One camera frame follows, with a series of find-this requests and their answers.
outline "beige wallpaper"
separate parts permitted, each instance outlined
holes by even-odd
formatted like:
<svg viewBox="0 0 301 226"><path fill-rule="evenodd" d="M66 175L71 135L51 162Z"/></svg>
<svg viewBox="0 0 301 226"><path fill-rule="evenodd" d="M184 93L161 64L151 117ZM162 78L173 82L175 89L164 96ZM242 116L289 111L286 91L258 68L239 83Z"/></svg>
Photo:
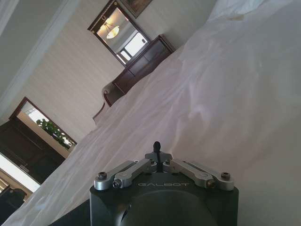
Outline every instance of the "beige wallpaper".
<svg viewBox="0 0 301 226"><path fill-rule="evenodd" d="M82 0L79 7L14 98L2 120L27 96L79 142L95 126L101 90L123 66L87 28L108 0ZM154 39L164 33L177 48L201 27L214 0L153 0L136 20Z"/></svg>

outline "drawer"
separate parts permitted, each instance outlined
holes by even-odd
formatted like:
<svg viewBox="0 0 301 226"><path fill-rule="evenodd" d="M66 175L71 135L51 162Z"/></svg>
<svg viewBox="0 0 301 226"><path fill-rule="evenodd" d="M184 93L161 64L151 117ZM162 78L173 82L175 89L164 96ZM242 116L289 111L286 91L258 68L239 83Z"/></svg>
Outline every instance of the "drawer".
<svg viewBox="0 0 301 226"><path fill-rule="evenodd" d="M131 87L135 84L135 77L130 71L125 72L124 74L120 75L117 79L113 81L123 93L127 93Z"/></svg>
<svg viewBox="0 0 301 226"><path fill-rule="evenodd" d="M162 42L157 41L155 44L150 47L149 50L144 54L144 57L148 60L151 61L154 59L156 56L160 55L163 51L166 50L166 47L163 45Z"/></svg>
<svg viewBox="0 0 301 226"><path fill-rule="evenodd" d="M139 60L135 62L134 65L132 65L129 70L130 72L136 76L137 73L139 73L140 70L142 70L145 66L147 66L149 61L145 57L141 57Z"/></svg>

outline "wooden cabinet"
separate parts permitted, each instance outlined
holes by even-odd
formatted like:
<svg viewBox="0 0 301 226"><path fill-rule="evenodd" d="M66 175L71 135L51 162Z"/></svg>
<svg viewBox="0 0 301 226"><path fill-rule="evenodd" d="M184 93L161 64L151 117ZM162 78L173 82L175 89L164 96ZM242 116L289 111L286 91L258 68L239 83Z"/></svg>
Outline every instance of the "wooden cabinet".
<svg viewBox="0 0 301 226"><path fill-rule="evenodd" d="M65 160L18 118L0 126L0 152L40 184Z"/></svg>
<svg viewBox="0 0 301 226"><path fill-rule="evenodd" d="M174 48L167 39L159 35L112 83L123 94L126 94L140 79L155 70L173 51Z"/></svg>

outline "picture frame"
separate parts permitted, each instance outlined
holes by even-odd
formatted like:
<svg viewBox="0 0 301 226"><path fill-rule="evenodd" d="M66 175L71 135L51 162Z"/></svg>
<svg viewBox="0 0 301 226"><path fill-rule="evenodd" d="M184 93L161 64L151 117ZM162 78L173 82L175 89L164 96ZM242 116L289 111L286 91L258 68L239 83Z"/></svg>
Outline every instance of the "picture frame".
<svg viewBox="0 0 301 226"><path fill-rule="evenodd" d="M137 18L152 0L120 0L120 2Z"/></svg>

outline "bed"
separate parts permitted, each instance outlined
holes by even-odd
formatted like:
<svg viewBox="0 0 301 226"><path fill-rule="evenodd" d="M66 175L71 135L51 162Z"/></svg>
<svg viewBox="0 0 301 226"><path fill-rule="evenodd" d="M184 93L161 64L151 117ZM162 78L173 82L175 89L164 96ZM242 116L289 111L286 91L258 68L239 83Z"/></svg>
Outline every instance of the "bed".
<svg viewBox="0 0 301 226"><path fill-rule="evenodd" d="M301 2L221 0L207 23L107 108L4 226L46 226L88 199L95 175L161 142L230 172L238 225L299 225Z"/></svg>

